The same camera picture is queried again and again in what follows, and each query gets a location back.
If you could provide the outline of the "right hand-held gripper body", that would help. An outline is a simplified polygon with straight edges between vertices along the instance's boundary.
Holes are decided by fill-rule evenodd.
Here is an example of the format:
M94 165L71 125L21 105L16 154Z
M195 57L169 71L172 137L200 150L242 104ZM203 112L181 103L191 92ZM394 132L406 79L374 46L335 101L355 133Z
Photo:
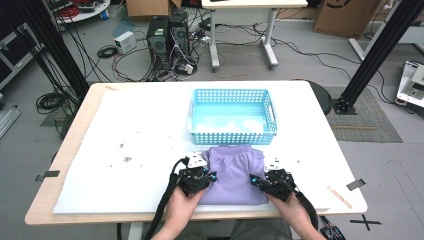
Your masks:
M259 183L259 189L283 202L291 193L297 193L292 174L284 169L277 157L265 164L265 179Z

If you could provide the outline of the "purple shorts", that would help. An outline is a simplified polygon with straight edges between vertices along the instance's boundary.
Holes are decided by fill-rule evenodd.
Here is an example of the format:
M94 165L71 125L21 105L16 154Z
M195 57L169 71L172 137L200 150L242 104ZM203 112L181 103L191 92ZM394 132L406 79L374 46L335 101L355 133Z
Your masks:
M221 145L203 153L217 180L205 191L200 205L266 204L267 197L250 183L250 176L264 178L264 153L250 145Z

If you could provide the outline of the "light blue plastic basket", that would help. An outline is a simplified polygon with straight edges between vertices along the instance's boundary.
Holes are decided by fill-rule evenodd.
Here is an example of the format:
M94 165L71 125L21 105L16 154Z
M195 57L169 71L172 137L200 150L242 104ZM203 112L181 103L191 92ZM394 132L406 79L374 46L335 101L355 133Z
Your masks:
M188 130L197 145L269 145L277 115L266 89L195 89Z

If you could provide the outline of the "person's right hand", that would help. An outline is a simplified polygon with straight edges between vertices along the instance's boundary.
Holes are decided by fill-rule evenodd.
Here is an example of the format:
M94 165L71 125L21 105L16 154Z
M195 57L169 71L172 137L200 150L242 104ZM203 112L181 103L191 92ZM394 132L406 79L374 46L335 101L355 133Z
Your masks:
M269 201L278 209L282 218L298 233L307 229L314 230L310 217L294 193L286 201L282 201L270 194L266 194Z

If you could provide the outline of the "person's grey trousers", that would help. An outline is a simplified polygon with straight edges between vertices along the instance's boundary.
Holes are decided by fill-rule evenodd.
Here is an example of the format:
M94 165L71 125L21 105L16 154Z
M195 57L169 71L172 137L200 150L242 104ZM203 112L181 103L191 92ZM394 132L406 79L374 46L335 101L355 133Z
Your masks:
M176 240L208 240L207 228L220 232L207 221L189 222L187 233ZM293 240L290 226L283 219L241 219L233 224L229 240Z

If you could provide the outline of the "thin wooden stick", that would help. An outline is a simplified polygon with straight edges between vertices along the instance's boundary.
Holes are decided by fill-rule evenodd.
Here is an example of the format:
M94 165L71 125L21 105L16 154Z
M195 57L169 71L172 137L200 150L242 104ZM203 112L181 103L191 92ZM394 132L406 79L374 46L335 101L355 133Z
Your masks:
M351 205L351 203L342 196L342 194L337 191L333 186L328 185L327 189L337 198L339 199L346 207L348 207L349 209L352 209L353 206Z

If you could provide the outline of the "white foam table sheet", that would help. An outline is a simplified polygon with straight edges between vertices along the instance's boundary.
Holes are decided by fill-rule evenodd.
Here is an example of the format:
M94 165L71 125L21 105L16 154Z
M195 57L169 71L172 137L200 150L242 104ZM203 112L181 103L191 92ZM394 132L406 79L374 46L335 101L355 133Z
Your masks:
M271 166L288 167L318 210L330 207L320 181L296 157L291 97L301 81L145 83L103 95L66 174L56 214L153 213L180 158L207 155L217 180L201 212L265 210L249 182Z

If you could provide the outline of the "black round stool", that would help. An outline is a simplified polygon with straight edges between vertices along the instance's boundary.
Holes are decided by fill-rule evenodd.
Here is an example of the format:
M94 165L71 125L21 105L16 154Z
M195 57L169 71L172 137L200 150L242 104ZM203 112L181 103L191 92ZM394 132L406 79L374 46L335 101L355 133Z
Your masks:
M310 80L307 80L307 79L297 79L297 81L308 83L309 88L314 93L314 96L315 96L317 102L319 103L323 114L325 116L327 116L331 112L332 107L333 107L333 99L332 99L331 95L329 94L329 92L324 87L322 87L321 85L319 85L319 84L317 84L313 81L310 81ZM307 102L306 102L307 104L301 104L301 106L299 107L299 109L301 109L302 112L309 112L309 110L310 110L310 106L308 104L309 103L308 102L308 96L309 96L308 91L309 90L307 90L307 92L303 91L302 94L301 94L301 97L300 97L301 100L303 101L305 99L305 96L306 96L306 100L307 100Z

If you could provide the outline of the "light wooden table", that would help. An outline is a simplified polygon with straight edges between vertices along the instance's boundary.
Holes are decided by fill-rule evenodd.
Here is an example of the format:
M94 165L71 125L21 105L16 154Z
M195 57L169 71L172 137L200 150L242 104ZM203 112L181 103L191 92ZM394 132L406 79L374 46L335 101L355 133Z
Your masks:
M266 89L278 133L263 151L277 157L318 213L367 210L354 176L308 83L300 81L192 81L98 83L80 107L25 221L29 225L147 222L154 216L172 166L201 151L188 130L195 89ZM309 112L299 107L308 91ZM327 186L353 206L346 207Z

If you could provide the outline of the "black computer tower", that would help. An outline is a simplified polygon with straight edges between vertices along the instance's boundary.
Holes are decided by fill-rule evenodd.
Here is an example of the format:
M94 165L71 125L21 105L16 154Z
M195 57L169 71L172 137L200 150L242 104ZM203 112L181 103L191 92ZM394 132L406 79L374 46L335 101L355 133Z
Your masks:
M168 23L168 16L153 16L146 35L151 62L159 70L170 68Z

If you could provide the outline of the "small white box device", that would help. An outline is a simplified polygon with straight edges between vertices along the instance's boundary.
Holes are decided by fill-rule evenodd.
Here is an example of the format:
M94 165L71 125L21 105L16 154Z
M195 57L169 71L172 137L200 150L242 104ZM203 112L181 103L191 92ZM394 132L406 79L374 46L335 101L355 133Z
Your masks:
M121 54L129 53L137 47L134 33L130 31L123 33L115 39L115 45Z

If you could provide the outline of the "black metal stand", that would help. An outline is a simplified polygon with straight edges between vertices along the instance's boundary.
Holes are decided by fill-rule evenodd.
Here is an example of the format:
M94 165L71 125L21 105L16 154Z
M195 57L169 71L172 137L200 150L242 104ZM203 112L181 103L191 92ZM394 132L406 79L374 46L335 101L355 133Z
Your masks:
M49 10L43 0L15 0L25 21L30 24L41 39L50 55L68 80L79 99L83 99L89 90L81 70L58 32Z
M340 97L334 101L333 110L336 114L351 115L354 112L354 104L360 94L423 10L424 0L400 1L352 80Z

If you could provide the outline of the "white desk with legs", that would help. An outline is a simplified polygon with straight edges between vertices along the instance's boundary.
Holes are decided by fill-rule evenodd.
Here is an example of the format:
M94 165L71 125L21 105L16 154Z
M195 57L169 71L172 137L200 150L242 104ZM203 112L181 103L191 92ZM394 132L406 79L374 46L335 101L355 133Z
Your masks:
M267 29L260 42L269 61L269 68L278 65L277 58L271 47L271 37L274 22L281 8L304 8L306 0L201 0L202 7L210 11L209 50L212 71L220 67L216 43L216 25L247 25L250 23L266 22Z

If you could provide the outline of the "large printed cardboard box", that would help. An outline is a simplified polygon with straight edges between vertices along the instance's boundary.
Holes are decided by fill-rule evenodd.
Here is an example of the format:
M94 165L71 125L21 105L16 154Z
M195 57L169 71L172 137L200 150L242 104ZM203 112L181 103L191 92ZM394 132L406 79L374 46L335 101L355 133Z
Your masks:
M359 39L382 0L322 0L314 20L316 33Z

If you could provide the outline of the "white metal frame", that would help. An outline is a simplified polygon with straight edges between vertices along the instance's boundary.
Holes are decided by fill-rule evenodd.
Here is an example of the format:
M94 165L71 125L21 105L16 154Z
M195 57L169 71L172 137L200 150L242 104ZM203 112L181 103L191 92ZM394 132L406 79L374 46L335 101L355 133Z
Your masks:
M382 20L380 27L371 37L369 44L363 49L355 38L350 38L349 43L357 56L363 61L366 55L370 52L372 46L375 44L377 38L385 29L388 21L394 14L398 5L402 0L384 0L384 5L381 10L388 10L387 16ZM409 26L406 32L399 40L400 44L414 44L421 52L424 53L424 11L417 17L417 19Z

